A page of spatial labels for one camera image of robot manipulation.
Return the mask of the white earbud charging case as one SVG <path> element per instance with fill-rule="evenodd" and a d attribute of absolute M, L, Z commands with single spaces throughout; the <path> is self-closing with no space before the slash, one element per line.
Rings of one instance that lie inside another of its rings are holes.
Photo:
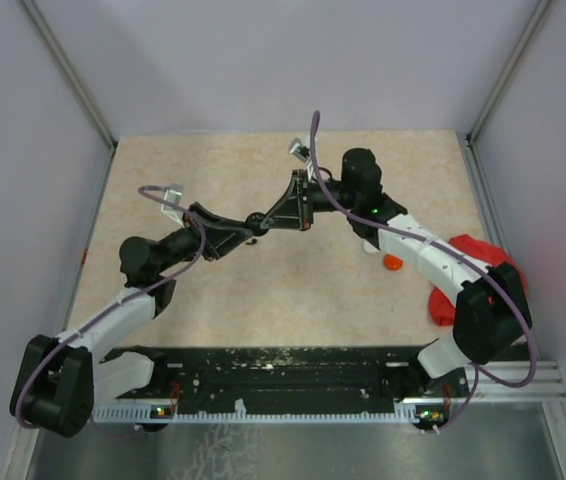
<path fill-rule="evenodd" d="M 362 242 L 362 249 L 366 254 L 374 255 L 379 252 L 378 248 L 367 241 Z"/>

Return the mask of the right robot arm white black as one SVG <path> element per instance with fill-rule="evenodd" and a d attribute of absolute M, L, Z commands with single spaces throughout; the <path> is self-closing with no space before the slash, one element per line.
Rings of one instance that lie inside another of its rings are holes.
<path fill-rule="evenodd" d="M 492 266 L 429 232 L 384 193 L 382 172 L 371 150 L 348 150 L 340 179 L 326 182 L 320 181 L 308 147 L 294 142 L 291 153 L 304 167 L 293 172 L 287 192 L 260 220 L 261 229 L 307 230 L 315 214 L 339 211 L 359 238 L 412 266 L 454 308 L 451 332 L 393 373 L 396 384 L 433 395 L 446 374 L 487 364 L 529 332 L 531 318 L 517 269 L 507 262 Z"/>

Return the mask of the orange earbud charging case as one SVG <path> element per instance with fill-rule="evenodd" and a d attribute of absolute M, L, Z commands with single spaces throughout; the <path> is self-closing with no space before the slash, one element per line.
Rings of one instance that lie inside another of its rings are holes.
<path fill-rule="evenodd" d="M 383 257 L 383 265 L 390 271 L 398 271 L 403 267 L 404 262 L 391 254 L 385 254 Z"/>

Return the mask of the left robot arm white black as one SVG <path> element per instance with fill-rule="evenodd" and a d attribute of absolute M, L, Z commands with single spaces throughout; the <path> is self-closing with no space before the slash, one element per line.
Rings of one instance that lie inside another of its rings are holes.
<path fill-rule="evenodd" d="M 132 236 L 121 244 L 126 282 L 108 306 L 73 330 L 29 341 L 9 406 L 20 426 L 75 436 L 95 405 L 96 368 L 125 337 L 171 303 L 176 277 L 165 270 L 179 265 L 187 271 L 200 258 L 220 259 L 264 232 L 260 212 L 238 221 L 194 203 L 183 214 L 183 226 L 161 240 Z"/>

